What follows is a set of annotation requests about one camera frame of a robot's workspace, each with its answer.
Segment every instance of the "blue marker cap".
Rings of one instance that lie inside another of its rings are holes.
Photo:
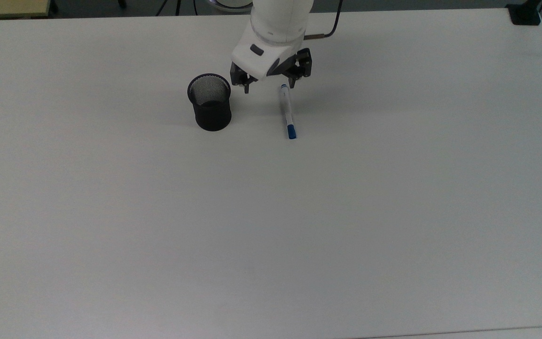
[[[294,129],[294,125],[288,125],[288,138],[296,138],[296,129]]]

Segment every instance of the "cable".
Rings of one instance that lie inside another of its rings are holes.
[[[312,40],[312,39],[322,39],[324,37],[331,37],[334,32],[336,32],[336,27],[338,27],[338,19],[340,19],[340,11],[342,10],[342,1],[338,2],[338,9],[336,10],[336,20],[334,21],[334,27],[332,28],[332,31],[327,34],[311,34],[308,36],[305,36],[305,40]]]
[[[160,6],[159,11],[156,13],[156,16],[160,15],[160,12],[162,12],[162,9],[164,8],[164,5],[166,5],[166,2],[167,2],[167,0],[164,0],[164,2],[162,3],[162,6]]]

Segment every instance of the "black button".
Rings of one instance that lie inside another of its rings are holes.
[[[250,46],[250,51],[253,51],[256,55],[258,56],[262,56],[263,53],[265,53],[265,51],[263,51],[262,49],[260,49],[257,45],[255,44],[252,44],[252,46]]]

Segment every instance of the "black mesh pen holder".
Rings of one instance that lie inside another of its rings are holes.
[[[187,87],[198,126],[207,131],[224,129],[231,121],[230,84],[213,73],[198,75]]]

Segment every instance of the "pen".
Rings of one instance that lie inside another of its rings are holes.
[[[294,121],[292,120],[292,103],[290,102],[290,91],[286,84],[282,84],[279,88],[279,103],[281,105],[281,113],[286,118],[288,138],[295,139],[296,129],[294,129]]]

